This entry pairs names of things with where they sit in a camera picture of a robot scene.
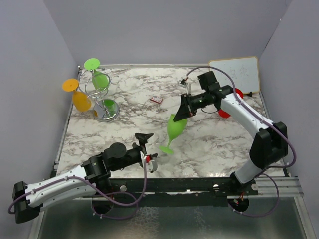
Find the red wine glass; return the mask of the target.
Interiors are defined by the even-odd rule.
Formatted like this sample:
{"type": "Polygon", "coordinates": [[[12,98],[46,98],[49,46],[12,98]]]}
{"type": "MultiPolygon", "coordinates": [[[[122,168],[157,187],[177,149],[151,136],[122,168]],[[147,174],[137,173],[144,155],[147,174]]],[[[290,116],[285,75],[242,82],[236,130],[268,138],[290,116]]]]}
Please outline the red wine glass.
{"type": "Polygon", "coordinates": [[[225,95],[220,103],[220,110],[228,113],[237,121],[242,120],[245,116],[245,109],[243,107],[243,93],[241,90],[235,88],[234,92],[225,95]]]}

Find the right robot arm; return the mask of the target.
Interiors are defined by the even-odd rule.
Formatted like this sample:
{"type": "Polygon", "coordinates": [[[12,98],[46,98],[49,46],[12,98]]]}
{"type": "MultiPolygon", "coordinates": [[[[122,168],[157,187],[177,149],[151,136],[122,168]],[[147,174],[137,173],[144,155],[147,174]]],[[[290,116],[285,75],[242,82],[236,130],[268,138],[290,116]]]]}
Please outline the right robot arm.
{"type": "Polygon", "coordinates": [[[253,138],[249,159],[231,174],[233,180],[229,182],[230,191],[240,195],[247,189],[248,182],[288,154],[287,127],[282,122],[274,123],[263,117],[246,104],[233,87],[220,86],[213,71],[199,75],[198,80],[204,93],[181,95],[181,104],[173,120],[179,122],[193,117],[198,109],[214,105],[230,114],[249,132],[253,138]]]}

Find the orange wine glass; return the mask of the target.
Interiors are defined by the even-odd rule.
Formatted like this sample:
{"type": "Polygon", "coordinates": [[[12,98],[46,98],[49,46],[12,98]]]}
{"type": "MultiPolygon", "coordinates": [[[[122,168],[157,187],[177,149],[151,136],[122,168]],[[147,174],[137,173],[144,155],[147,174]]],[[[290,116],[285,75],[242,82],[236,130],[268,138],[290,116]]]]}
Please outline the orange wine glass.
{"type": "Polygon", "coordinates": [[[78,111],[85,112],[90,109],[91,101],[88,99],[85,93],[81,91],[77,91],[78,86],[79,86],[78,80],[71,78],[63,82],[62,89],[65,92],[72,92],[73,105],[78,111]]]}

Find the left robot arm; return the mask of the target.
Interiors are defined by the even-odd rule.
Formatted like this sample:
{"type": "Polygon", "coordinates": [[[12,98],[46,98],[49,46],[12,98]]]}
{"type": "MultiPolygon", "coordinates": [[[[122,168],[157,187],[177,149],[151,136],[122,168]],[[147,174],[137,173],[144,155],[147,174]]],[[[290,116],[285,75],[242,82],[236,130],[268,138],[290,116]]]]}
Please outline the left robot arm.
{"type": "Polygon", "coordinates": [[[127,150],[124,144],[116,142],[66,173],[33,184],[24,181],[15,183],[8,213],[15,216],[17,224],[21,224],[65,200],[95,194],[109,199],[114,195],[109,180],[111,172],[133,164],[139,164],[145,173],[156,171],[157,154],[147,154],[146,151],[151,137],[151,133],[135,133],[138,143],[133,143],[132,149],[127,150]]]}

